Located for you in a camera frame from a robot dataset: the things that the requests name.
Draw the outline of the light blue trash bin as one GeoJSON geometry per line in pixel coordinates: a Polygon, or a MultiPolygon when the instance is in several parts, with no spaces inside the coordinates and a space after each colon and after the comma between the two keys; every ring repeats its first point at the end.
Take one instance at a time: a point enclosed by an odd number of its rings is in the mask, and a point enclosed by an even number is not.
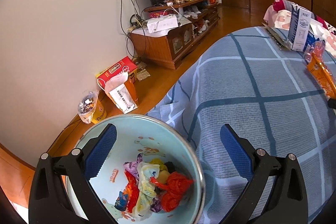
{"type": "Polygon", "coordinates": [[[116,141],[98,175],[89,182],[114,219],[118,223],[197,223],[205,203],[205,179],[191,145],[162,121],[145,115],[127,114],[93,125],[75,146],[83,148],[90,139],[99,136],[108,124],[116,127],[116,141]],[[193,184],[173,211],[152,212],[141,220],[114,207],[120,191],[127,184],[123,164],[137,160],[138,154],[142,154],[145,162],[152,159],[172,162],[177,172],[193,180],[193,184]]]}

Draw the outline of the yellow bucket with bag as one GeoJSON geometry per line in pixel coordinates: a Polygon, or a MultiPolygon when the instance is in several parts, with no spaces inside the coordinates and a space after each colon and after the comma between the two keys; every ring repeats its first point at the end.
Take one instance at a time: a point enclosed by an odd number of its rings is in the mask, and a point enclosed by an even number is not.
{"type": "Polygon", "coordinates": [[[98,95],[98,91],[88,91],[78,104],[77,114],[86,124],[97,124],[106,118],[106,111],[98,95]]]}

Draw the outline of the blue yellow snack box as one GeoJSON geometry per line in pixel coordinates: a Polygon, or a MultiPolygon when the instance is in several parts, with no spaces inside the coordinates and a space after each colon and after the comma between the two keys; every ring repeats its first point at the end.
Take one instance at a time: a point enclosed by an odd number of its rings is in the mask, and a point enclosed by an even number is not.
{"type": "Polygon", "coordinates": [[[321,41],[319,38],[316,38],[313,34],[313,31],[309,30],[306,38],[305,47],[303,49],[304,54],[313,52],[316,49],[321,47],[321,41]]]}

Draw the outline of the yellow wrapper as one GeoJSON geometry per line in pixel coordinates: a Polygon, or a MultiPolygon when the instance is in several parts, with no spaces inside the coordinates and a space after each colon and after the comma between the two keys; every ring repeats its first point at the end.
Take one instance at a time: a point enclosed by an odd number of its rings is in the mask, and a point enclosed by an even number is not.
{"type": "Polygon", "coordinates": [[[151,161],[149,161],[149,164],[155,165],[156,167],[159,167],[160,171],[162,171],[162,170],[168,171],[168,168],[165,165],[165,163],[159,158],[152,159],[151,161]]]}

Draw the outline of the purple wrapper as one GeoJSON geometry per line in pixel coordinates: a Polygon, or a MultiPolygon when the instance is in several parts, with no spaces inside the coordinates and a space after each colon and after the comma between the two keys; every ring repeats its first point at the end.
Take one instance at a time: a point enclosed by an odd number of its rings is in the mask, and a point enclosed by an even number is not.
{"type": "Polygon", "coordinates": [[[136,180],[139,179],[137,167],[139,163],[142,162],[142,159],[143,159],[143,153],[139,153],[135,161],[128,161],[124,162],[123,164],[124,170],[128,171],[133,177],[135,177],[136,180]]]}

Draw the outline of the orange long snack wrapper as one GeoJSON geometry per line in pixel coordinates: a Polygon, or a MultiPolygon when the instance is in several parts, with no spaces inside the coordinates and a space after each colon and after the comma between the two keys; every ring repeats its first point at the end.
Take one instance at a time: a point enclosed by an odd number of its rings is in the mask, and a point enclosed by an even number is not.
{"type": "Polygon", "coordinates": [[[307,65],[307,70],[317,80],[318,84],[325,92],[327,98],[335,99],[335,81],[331,71],[328,69],[322,59],[314,52],[311,53],[310,56],[311,58],[307,65]]]}

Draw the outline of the yellow sponge piece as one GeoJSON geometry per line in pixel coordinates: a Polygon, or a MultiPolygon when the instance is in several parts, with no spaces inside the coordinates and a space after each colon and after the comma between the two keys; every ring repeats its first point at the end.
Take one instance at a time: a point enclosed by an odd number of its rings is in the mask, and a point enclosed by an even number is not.
{"type": "Polygon", "coordinates": [[[167,170],[161,170],[157,177],[157,181],[161,184],[166,184],[170,176],[170,173],[167,170]]]}

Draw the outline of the white green wrapper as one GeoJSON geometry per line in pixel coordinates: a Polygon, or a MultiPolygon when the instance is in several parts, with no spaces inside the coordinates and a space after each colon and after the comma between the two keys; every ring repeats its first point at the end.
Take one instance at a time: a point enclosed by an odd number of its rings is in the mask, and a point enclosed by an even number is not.
{"type": "Polygon", "coordinates": [[[132,213],[136,221],[143,221],[151,215],[150,207],[157,196],[150,178],[158,178],[160,166],[142,161],[137,166],[137,172],[139,196],[132,213]]]}

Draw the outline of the red orange snack wrapper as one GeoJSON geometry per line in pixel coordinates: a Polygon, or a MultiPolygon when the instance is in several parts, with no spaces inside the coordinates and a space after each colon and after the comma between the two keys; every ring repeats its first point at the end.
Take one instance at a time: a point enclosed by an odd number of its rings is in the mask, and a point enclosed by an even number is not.
{"type": "Polygon", "coordinates": [[[127,178],[127,185],[125,188],[127,194],[127,206],[126,210],[128,213],[132,213],[134,207],[137,204],[139,197],[139,188],[137,185],[136,178],[127,170],[124,171],[124,174],[127,178]]]}

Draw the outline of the white milk carton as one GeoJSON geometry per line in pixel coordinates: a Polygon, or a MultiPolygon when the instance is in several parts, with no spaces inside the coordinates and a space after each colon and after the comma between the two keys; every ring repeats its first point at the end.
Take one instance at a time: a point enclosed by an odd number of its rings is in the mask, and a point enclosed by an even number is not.
{"type": "Polygon", "coordinates": [[[288,32],[289,47],[293,51],[303,52],[310,28],[311,11],[292,4],[288,32]]]}

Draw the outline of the red cardboard box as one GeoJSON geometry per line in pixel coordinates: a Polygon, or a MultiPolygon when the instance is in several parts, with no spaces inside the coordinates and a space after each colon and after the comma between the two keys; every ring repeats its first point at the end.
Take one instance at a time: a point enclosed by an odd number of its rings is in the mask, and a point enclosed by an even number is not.
{"type": "Polygon", "coordinates": [[[97,84],[102,90],[104,90],[107,81],[123,72],[127,72],[132,83],[134,83],[137,77],[137,71],[137,65],[135,65],[135,63],[126,56],[114,65],[96,74],[97,84]]]}

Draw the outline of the red plastic bag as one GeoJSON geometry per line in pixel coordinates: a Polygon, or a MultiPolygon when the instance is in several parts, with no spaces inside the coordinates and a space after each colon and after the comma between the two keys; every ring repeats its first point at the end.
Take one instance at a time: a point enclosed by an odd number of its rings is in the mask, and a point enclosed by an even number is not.
{"type": "Polygon", "coordinates": [[[165,212],[176,209],[189,187],[194,183],[194,180],[178,172],[171,173],[165,184],[155,177],[151,177],[149,181],[165,191],[161,197],[161,206],[165,212]]]}

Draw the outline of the pink translucent plastic bag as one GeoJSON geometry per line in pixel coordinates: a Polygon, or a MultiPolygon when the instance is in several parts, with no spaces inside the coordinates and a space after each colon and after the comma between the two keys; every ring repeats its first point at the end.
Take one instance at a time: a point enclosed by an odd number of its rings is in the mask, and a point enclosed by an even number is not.
{"type": "Polygon", "coordinates": [[[325,40],[318,40],[311,44],[307,44],[306,50],[304,51],[303,55],[306,63],[309,64],[312,61],[313,57],[316,57],[318,61],[322,61],[325,46],[325,40]]]}

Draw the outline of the blue orange snack wrapper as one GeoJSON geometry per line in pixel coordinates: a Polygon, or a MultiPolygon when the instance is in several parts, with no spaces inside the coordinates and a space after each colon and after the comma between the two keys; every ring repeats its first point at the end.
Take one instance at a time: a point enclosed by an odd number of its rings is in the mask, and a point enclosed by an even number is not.
{"type": "Polygon", "coordinates": [[[114,207],[119,211],[126,211],[128,199],[129,195],[127,193],[120,191],[117,200],[114,203],[114,207]]]}

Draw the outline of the pink heart patterned quilt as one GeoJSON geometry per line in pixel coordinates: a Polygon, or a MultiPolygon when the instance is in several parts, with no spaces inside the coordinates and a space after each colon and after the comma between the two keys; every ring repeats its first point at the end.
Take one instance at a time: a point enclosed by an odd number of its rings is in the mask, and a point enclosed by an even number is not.
{"type": "MultiPolygon", "coordinates": [[[[275,11],[273,6],[270,5],[264,14],[264,22],[270,27],[281,28],[284,30],[289,29],[291,19],[291,12],[288,10],[275,11]]],[[[335,57],[335,28],[331,28],[331,31],[324,27],[319,28],[319,32],[326,40],[326,50],[335,57]]]]}

